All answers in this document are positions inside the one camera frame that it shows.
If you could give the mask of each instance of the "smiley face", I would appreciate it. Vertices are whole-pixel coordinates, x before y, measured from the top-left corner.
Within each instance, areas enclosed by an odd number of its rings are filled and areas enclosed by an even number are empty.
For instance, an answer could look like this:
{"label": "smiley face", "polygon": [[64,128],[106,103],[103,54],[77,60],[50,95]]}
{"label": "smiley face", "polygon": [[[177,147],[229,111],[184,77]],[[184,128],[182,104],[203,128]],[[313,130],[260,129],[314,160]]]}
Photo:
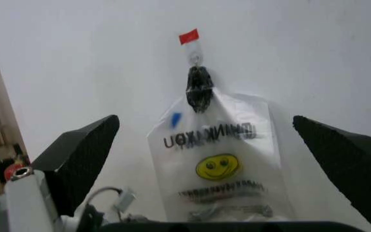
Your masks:
{"label": "smiley face", "polygon": [[239,160],[225,153],[203,159],[197,164],[196,172],[201,178],[215,181],[234,175],[240,168]]}

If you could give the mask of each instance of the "red component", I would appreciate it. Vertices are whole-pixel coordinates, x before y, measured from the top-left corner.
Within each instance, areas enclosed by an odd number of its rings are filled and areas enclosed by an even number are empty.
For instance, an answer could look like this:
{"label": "red component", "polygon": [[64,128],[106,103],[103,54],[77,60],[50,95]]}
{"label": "red component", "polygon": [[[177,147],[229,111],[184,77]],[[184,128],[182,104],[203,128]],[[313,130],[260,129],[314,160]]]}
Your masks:
{"label": "red component", "polygon": [[11,179],[11,176],[14,174],[15,170],[20,169],[22,167],[25,167],[22,163],[13,163],[9,165],[5,171],[3,172],[3,175],[5,177],[5,180],[8,181]]}
{"label": "red component", "polygon": [[197,31],[197,28],[186,33],[186,34],[182,34],[179,36],[180,37],[180,43],[181,45],[185,44],[185,43],[189,43],[191,41],[194,41],[194,40],[198,40],[199,39],[199,33]]}

